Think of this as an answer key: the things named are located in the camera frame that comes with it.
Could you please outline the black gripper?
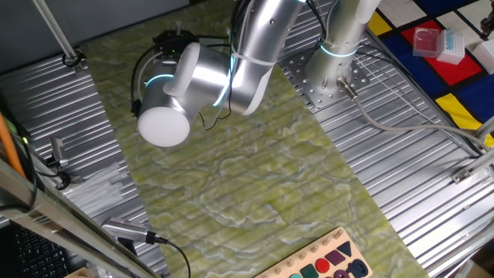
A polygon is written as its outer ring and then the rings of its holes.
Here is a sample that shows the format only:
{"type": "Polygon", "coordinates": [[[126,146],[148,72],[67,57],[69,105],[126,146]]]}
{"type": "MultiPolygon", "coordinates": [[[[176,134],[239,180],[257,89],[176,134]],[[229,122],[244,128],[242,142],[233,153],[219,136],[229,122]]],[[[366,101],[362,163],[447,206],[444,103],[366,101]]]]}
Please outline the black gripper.
{"type": "Polygon", "coordinates": [[[187,45],[198,38],[188,30],[169,29],[153,38],[154,53],[165,56],[180,56],[187,45]]]}

